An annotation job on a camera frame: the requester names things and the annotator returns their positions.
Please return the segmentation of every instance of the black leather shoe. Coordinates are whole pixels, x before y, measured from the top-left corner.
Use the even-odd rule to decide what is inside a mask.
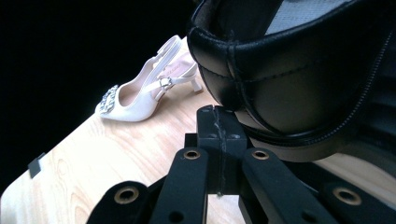
[[[395,27],[394,0],[204,0],[188,43],[208,90],[255,147],[313,161],[356,140],[382,75],[396,83]]]

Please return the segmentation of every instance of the table surface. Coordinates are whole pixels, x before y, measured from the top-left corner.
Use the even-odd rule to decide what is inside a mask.
[[[216,104],[207,90],[194,94],[189,83],[166,93],[144,121],[92,115],[40,159],[38,175],[26,171],[6,189],[1,223],[85,223],[114,185],[133,180],[149,186],[167,175],[184,134],[196,133],[196,110]],[[342,154],[317,164],[396,207],[396,180],[373,165]],[[237,201],[209,195],[207,223],[244,223]]]

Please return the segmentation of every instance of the black mount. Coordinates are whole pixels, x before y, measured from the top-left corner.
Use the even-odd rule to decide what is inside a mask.
[[[115,185],[88,223],[206,223],[208,194],[239,195],[246,223],[396,223],[394,210],[314,163],[253,147],[234,113],[212,105],[197,111],[167,176]]]

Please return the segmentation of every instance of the shoe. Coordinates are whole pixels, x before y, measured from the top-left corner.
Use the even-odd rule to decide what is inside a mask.
[[[186,38],[174,35],[144,64],[140,73],[120,87],[112,87],[95,108],[103,119],[140,121],[149,118],[163,95],[176,84],[190,82],[195,92],[202,90],[195,80],[197,64]]]
[[[395,24],[395,0],[203,0],[187,38],[206,88],[255,147],[314,161],[354,136],[394,67],[384,55]]]

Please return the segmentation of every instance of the slingback heel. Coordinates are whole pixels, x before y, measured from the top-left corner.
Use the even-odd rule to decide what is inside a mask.
[[[203,90],[195,80],[197,64],[191,57],[186,38],[174,35],[149,59],[130,82],[111,88],[95,108],[103,119],[140,121],[149,118],[158,102],[172,87],[191,82],[195,92]]]

